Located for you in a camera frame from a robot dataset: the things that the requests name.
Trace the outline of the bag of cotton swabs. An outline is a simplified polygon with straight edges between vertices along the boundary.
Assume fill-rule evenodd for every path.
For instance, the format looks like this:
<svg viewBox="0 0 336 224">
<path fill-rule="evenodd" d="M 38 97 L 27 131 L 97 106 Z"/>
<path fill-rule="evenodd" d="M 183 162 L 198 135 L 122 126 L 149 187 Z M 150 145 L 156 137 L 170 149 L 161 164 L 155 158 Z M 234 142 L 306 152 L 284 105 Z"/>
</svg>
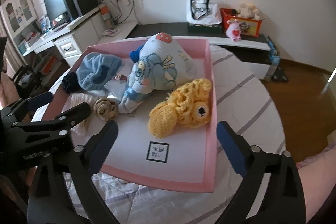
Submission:
<svg viewBox="0 0 336 224">
<path fill-rule="evenodd" d="M 72 128 L 72 131 L 77 135 L 84 136 L 87 133 L 94 116 L 93 107 L 98 99 L 98 96 L 87 92 L 72 93 L 68 97 L 66 109 L 69 110 L 74 108 L 79 113 L 80 118 L 83 118 L 84 115 L 86 115 L 86 118 L 81 122 L 76 121 L 76 126 Z"/>
</svg>

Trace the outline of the dark navy scrunchie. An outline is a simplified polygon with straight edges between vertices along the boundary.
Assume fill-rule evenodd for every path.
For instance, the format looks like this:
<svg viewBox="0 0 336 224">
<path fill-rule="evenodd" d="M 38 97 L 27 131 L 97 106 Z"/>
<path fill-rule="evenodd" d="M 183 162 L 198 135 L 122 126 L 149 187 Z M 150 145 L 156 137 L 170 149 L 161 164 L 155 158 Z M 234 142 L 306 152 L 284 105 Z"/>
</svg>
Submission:
<svg viewBox="0 0 336 224">
<path fill-rule="evenodd" d="M 75 72 L 70 72 L 64 76 L 60 86 L 67 94 L 78 92 L 81 89 Z"/>
</svg>

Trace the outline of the beige stocking bundle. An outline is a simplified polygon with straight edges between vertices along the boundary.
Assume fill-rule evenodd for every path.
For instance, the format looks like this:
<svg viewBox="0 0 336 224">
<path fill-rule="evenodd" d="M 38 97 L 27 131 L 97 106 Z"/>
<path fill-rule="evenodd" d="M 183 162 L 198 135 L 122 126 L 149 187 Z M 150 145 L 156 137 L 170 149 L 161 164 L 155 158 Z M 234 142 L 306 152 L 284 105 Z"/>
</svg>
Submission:
<svg viewBox="0 0 336 224">
<path fill-rule="evenodd" d="M 108 122 L 118 115 L 118 108 L 116 102 L 102 97 L 94 103 L 93 112 L 100 120 Z"/>
</svg>

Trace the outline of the light blue fleece hat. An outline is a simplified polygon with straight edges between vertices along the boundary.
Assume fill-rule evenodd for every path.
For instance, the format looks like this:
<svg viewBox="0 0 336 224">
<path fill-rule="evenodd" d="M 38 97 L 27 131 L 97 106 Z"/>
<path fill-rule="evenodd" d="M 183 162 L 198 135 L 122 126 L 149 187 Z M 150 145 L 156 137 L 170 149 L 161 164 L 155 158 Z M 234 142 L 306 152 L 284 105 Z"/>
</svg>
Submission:
<svg viewBox="0 0 336 224">
<path fill-rule="evenodd" d="M 83 90 L 105 90 L 105 84 L 118 72 L 122 59 L 116 55 L 91 52 L 84 57 L 76 75 Z"/>
</svg>

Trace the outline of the clear bag with hairband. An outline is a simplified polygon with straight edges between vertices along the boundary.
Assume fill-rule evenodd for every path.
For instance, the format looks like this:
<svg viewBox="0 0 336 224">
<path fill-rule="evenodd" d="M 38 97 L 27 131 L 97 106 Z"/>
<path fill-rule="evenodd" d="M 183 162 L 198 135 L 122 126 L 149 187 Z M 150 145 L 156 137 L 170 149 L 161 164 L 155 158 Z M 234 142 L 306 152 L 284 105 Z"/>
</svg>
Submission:
<svg viewBox="0 0 336 224">
<path fill-rule="evenodd" d="M 113 96 L 121 98 L 126 90 L 126 86 L 127 76 L 118 73 L 104 85 L 104 88 Z"/>
</svg>

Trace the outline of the royal blue knitted item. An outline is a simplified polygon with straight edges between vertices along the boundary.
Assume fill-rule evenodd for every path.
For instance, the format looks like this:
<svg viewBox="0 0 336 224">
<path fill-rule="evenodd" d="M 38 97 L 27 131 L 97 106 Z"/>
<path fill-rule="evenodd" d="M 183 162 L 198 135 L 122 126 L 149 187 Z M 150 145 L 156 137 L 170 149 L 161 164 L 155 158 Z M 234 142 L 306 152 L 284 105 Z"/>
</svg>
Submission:
<svg viewBox="0 0 336 224">
<path fill-rule="evenodd" d="M 135 51 L 131 51 L 129 53 L 129 57 L 134 63 L 137 63 L 139 61 L 139 54 L 140 54 L 140 51 L 142 50 L 142 48 L 143 48 L 143 45 L 138 47 Z"/>
</svg>

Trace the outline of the pink shallow box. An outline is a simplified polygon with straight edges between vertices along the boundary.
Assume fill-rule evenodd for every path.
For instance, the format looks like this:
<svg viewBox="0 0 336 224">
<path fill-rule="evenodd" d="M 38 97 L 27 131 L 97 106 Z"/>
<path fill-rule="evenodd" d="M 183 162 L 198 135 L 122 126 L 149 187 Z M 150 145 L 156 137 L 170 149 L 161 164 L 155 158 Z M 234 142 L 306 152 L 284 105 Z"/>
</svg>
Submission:
<svg viewBox="0 0 336 224">
<path fill-rule="evenodd" d="M 217 108 L 210 45 L 178 39 L 179 57 L 197 73 L 176 91 L 154 91 L 132 113 L 118 114 L 116 141 L 101 170 L 140 185 L 178 192 L 214 190 Z"/>
</svg>

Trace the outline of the cartoon print baby cloth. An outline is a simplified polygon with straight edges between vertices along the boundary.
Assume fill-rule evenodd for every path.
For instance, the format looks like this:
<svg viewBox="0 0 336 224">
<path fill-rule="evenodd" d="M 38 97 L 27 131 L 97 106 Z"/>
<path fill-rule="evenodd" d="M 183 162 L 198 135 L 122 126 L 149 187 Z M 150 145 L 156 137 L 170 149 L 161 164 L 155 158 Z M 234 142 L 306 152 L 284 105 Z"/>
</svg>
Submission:
<svg viewBox="0 0 336 224">
<path fill-rule="evenodd" d="M 133 112 L 155 90 L 174 90 L 192 81 L 197 66 L 179 42 L 167 33 L 150 37 L 139 51 L 118 110 Z"/>
</svg>

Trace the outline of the yellow crocheted toy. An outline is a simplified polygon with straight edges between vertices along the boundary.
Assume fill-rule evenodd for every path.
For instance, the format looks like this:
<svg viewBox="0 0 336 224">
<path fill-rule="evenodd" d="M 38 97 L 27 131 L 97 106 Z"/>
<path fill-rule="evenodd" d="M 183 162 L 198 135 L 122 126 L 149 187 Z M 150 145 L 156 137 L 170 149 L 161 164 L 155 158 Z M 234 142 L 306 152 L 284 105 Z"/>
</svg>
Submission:
<svg viewBox="0 0 336 224">
<path fill-rule="evenodd" d="M 194 79 L 168 94 L 149 113 L 148 129 L 156 138 L 169 136 L 176 125 L 199 128 L 211 119 L 208 79 Z"/>
</svg>

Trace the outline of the black office chair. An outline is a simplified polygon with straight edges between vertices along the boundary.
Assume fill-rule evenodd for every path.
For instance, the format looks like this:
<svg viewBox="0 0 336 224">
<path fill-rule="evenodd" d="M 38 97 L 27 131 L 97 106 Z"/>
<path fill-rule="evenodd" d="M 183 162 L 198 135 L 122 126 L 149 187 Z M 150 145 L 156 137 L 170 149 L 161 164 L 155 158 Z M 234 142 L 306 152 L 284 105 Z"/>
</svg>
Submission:
<svg viewBox="0 0 336 224">
<path fill-rule="evenodd" d="M 42 74 L 32 67 L 21 66 L 11 79 L 15 84 L 19 97 L 22 99 L 34 95 L 42 87 Z"/>
</svg>

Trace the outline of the white desk with drawers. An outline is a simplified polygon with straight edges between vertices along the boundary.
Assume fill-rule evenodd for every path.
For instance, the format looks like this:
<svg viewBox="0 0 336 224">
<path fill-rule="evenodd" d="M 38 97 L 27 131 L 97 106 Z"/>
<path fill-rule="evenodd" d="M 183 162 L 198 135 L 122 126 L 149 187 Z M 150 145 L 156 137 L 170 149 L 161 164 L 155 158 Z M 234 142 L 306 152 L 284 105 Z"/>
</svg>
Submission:
<svg viewBox="0 0 336 224">
<path fill-rule="evenodd" d="M 69 66 L 76 63 L 81 54 L 90 46 L 96 45 L 105 30 L 104 20 L 99 8 L 78 17 L 60 30 L 50 30 L 33 43 L 23 53 L 26 57 L 30 53 L 41 53 L 50 48 L 57 48 L 62 59 Z"/>
</svg>

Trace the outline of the computer monitor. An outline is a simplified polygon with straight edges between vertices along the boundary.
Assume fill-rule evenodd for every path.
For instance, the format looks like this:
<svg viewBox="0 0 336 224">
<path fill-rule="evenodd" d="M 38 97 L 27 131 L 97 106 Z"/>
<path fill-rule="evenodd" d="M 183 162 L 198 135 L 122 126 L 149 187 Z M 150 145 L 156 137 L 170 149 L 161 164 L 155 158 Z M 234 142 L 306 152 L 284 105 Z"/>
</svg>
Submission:
<svg viewBox="0 0 336 224">
<path fill-rule="evenodd" d="M 67 12 L 67 8 L 63 0 L 44 0 L 44 4 L 50 21 L 55 20 Z"/>
</svg>

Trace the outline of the blue packages beside stand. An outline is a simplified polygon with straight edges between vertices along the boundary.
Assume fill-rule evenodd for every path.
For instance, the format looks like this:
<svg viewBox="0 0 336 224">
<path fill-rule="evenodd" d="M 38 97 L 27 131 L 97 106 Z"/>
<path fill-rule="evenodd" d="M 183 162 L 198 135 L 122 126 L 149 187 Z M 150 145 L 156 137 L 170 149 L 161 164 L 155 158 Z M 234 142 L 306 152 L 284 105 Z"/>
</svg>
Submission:
<svg viewBox="0 0 336 224">
<path fill-rule="evenodd" d="M 266 37 L 266 40 L 268 42 L 268 46 L 270 47 L 270 51 L 269 51 L 269 59 L 271 61 L 271 65 L 266 73 L 266 77 L 265 79 L 266 80 L 271 80 L 272 76 L 274 75 L 279 63 L 280 63 L 280 60 L 281 60 L 281 57 L 280 57 L 280 52 L 278 50 L 278 48 L 276 47 L 276 44 L 272 41 L 272 39 L 267 36 Z"/>
</svg>

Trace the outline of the low black white tv stand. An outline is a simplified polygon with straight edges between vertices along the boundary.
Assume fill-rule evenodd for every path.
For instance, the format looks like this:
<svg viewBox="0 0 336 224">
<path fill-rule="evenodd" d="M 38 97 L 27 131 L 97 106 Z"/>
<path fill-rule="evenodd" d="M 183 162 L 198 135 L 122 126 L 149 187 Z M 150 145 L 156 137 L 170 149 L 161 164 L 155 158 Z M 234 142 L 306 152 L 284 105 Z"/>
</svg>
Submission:
<svg viewBox="0 0 336 224">
<path fill-rule="evenodd" d="M 136 25 L 127 38 L 147 37 L 158 32 L 186 38 L 201 37 L 208 39 L 210 44 L 220 46 L 235 54 L 240 61 L 249 66 L 258 79 L 265 79 L 271 66 L 270 46 L 263 34 L 260 34 L 257 38 L 243 35 L 240 41 L 233 42 L 225 34 L 189 33 L 187 23 L 157 23 Z"/>
</svg>

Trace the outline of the red toy storage box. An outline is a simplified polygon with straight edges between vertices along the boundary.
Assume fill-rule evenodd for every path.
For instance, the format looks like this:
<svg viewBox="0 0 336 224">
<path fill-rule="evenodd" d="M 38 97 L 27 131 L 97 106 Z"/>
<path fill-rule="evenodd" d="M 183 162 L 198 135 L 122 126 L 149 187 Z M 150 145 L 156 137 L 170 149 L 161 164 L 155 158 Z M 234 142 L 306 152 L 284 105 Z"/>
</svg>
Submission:
<svg viewBox="0 0 336 224">
<path fill-rule="evenodd" d="M 242 35 L 253 36 L 255 38 L 258 38 L 260 34 L 261 24 L 263 21 L 250 18 L 241 18 L 236 15 L 233 15 L 232 11 L 233 11 L 232 9 L 220 8 L 220 13 L 223 20 L 222 21 L 223 30 L 226 31 L 226 29 L 229 27 L 229 24 L 227 23 L 228 20 L 231 23 L 233 23 L 235 19 L 237 19 L 238 22 L 240 23 Z"/>
</svg>

